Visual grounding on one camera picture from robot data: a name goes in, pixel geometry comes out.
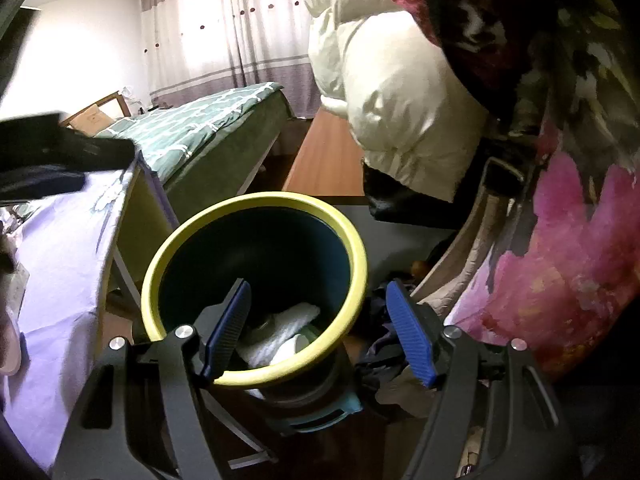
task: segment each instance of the yellow rim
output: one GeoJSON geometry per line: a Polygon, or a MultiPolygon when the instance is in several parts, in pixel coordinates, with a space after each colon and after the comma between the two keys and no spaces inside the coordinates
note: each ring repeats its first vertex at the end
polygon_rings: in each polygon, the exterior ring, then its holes
{"type": "Polygon", "coordinates": [[[284,191],[238,196],[209,207],[186,221],[167,238],[151,260],[142,286],[142,320],[151,341],[158,341],[166,336],[158,310],[158,290],[166,267],[178,248],[196,231],[217,218],[242,209],[262,206],[290,207],[323,220],[340,237],[346,248],[351,267],[351,283],[347,297],[334,320],[308,347],[276,365],[255,370],[226,371],[215,381],[215,384],[221,386],[264,386],[307,368],[331,351],[351,329],[364,298],[367,283],[364,245],[355,227],[336,208],[317,198],[284,191]]]}

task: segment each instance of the headboard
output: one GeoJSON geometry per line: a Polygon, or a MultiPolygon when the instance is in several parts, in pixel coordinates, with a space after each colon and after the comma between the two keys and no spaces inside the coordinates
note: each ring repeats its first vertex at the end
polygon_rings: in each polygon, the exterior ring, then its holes
{"type": "Polygon", "coordinates": [[[98,99],[95,103],[91,103],[89,106],[85,106],[82,110],[80,110],[79,112],[76,112],[75,114],[67,117],[65,120],[60,121],[60,126],[63,126],[63,127],[69,126],[69,124],[71,123],[71,121],[73,121],[73,119],[78,117],[78,115],[80,115],[82,112],[84,112],[88,108],[92,107],[93,105],[97,105],[98,108],[99,108],[101,106],[104,106],[107,103],[110,103],[114,99],[120,105],[120,110],[122,110],[122,114],[125,117],[131,117],[131,112],[129,111],[129,107],[127,106],[127,102],[124,100],[124,97],[122,96],[122,94],[120,94],[120,92],[114,92],[113,94],[107,95],[107,97],[103,97],[102,99],[98,99]]]}

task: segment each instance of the orange pillow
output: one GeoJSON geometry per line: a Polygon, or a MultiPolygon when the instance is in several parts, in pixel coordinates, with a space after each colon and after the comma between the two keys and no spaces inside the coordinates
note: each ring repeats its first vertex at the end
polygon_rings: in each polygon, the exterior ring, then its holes
{"type": "Polygon", "coordinates": [[[115,122],[106,113],[98,108],[98,105],[89,106],[84,112],[74,117],[69,124],[72,128],[84,133],[87,137],[93,137],[115,122]]]}

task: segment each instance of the curtain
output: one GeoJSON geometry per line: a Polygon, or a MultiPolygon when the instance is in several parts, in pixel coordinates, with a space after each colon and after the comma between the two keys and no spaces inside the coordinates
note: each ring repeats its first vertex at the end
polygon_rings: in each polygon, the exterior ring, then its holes
{"type": "Polygon", "coordinates": [[[181,105],[229,88],[276,81],[297,117],[320,104],[307,56],[302,0],[141,0],[154,104],[181,105]]]}

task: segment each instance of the silver screw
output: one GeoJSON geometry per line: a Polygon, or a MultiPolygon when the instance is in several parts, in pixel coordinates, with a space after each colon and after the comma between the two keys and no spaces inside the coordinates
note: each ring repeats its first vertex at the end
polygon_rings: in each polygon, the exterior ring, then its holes
{"type": "Polygon", "coordinates": [[[180,325],[175,329],[175,336],[180,339],[187,339],[191,334],[193,334],[193,326],[191,325],[180,325]]]}
{"type": "Polygon", "coordinates": [[[120,350],[125,343],[126,341],[122,336],[117,336],[109,341],[109,348],[111,348],[111,350],[120,350]]]}
{"type": "Polygon", "coordinates": [[[516,338],[511,340],[511,348],[522,352],[527,349],[527,342],[524,339],[516,338]]]}
{"type": "Polygon", "coordinates": [[[462,330],[455,325],[447,325],[442,333],[449,339],[458,339],[462,335],[462,330]]]}

